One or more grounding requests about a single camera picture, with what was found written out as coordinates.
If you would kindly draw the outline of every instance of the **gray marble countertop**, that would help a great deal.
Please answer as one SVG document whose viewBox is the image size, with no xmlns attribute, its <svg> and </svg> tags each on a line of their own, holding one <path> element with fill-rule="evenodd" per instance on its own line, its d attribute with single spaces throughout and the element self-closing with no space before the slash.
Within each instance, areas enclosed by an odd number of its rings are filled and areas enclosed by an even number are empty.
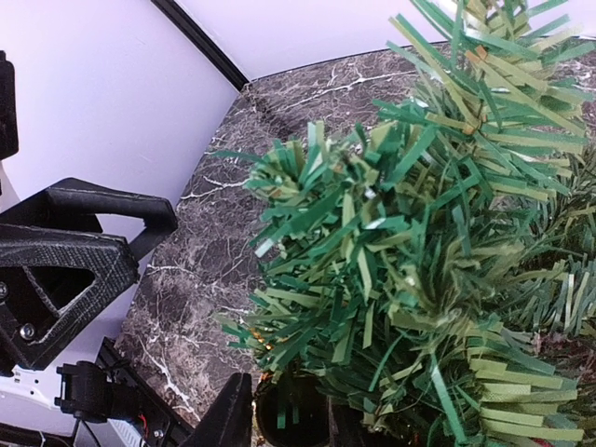
<svg viewBox="0 0 596 447">
<path fill-rule="evenodd" d="M 561 68 L 596 90 L 596 54 Z M 323 119 L 347 133 L 376 122 L 373 99 L 400 102 L 416 71 L 389 51 L 328 61 L 258 80 L 238 97 L 196 168 L 177 207 L 180 229 L 155 252 L 129 311 L 119 350 L 141 376 L 195 425 L 230 374 L 257 373 L 249 352 L 227 347 L 217 313 L 238 317 L 259 283 L 249 246 L 263 204 L 242 189 L 250 165 L 210 156 L 218 150 L 262 155 L 274 139 L 304 137 Z M 585 119 L 596 128 L 596 106 Z"/>
</svg>

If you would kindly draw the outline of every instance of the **artificial christmas tree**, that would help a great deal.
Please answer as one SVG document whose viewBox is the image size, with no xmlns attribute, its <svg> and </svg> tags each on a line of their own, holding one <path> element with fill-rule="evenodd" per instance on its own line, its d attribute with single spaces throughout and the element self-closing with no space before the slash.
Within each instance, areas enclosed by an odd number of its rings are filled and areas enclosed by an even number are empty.
<svg viewBox="0 0 596 447">
<path fill-rule="evenodd" d="M 451 53 L 397 16 L 419 54 L 390 45 L 420 72 L 413 96 L 379 101 L 370 131 L 337 139 L 311 124 L 305 145 L 275 142 L 254 160 L 246 187 L 269 204 L 254 244 L 275 257 L 254 313 L 224 326 L 273 383 L 317 377 L 371 431 L 400 439 L 407 427 L 427 445 L 580 442 L 562 409 L 576 381 L 537 359 L 533 340 L 596 333 L 589 95 L 553 78 L 593 45 L 559 31 L 566 16 L 531 30 L 564 0 L 446 2 L 454 20 L 412 3 Z"/>
</svg>

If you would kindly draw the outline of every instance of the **metal bolt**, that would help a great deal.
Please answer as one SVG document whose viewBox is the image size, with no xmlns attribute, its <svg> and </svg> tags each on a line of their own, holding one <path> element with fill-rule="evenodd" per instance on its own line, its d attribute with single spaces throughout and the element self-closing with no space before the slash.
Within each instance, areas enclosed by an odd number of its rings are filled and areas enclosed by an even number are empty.
<svg viewBox="0 0 596 447">
<path fill-rule="evenodd" d="M 0 303 L 8 297 L 8 286 L 5 282 L 0 281 Z"/>
<path fill-rule="evenodd" d="M 23 324 L 19 335 L 23 340 L 31 342 L 35 338 L 35 326 L 31 323 Z"/>
</svg>

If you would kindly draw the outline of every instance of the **textured black plastic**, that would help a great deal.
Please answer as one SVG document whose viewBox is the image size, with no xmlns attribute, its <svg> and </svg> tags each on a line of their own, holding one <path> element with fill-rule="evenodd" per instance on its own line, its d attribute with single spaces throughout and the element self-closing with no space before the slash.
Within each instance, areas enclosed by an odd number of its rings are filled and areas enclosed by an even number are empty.
<svg viewBox="0 0 596 447">
<path fill-rule="evenodd" d="M 96 214 L 143 219 L 130 243 Z M 139 279 L 138 262 L 176 229 L 169 202 L 67 179 L 0 214 L 0 374 L 43 370 Z M 23 326 L 34 335 L 23 337 Z"/>
<path fill-rule="evenodd" d="M 15 100 L 15 68 L 0 51 L 0 160 L 19 151 L 17 105 Z"/>
</svg>

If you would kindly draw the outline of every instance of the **white wall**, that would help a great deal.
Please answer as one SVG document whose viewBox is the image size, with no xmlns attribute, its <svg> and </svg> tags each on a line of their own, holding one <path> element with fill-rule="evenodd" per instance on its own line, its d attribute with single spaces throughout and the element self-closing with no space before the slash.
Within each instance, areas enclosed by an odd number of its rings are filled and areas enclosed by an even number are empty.
<svg viewBox="0 0 596 447">
<path fill-rule="evenodd" d="M 148 0 L 0 0 L 0 49 L 16 70 L 20 152 L 3 165 L 20 199 L 74 176 L 175 203 L 237 96 Z M 140 227 L 105 223 L 127 237 Z M 116 300 L 55 364 L 94 359 L 131 299 Z M 54 369 L 41 381 L 50 394 Z M 70 416 L 4 395 L 0 422 L 72 427 Z"/>
<path fill-rule="evenodd" d="M 398 14 L 403 14 L 427 40 L 440 40 L 440 35 L 409 0 L 178 0 L 178 3 L 249 79 L 383 49 L 387 40 L 407 45 L 387 21 Z M 573 22 L 583 22 L 585 34 L 596 34 L 596 2 L 591 0 L 569 0 L 537 23 L 564 13 Z"/>
</svg>

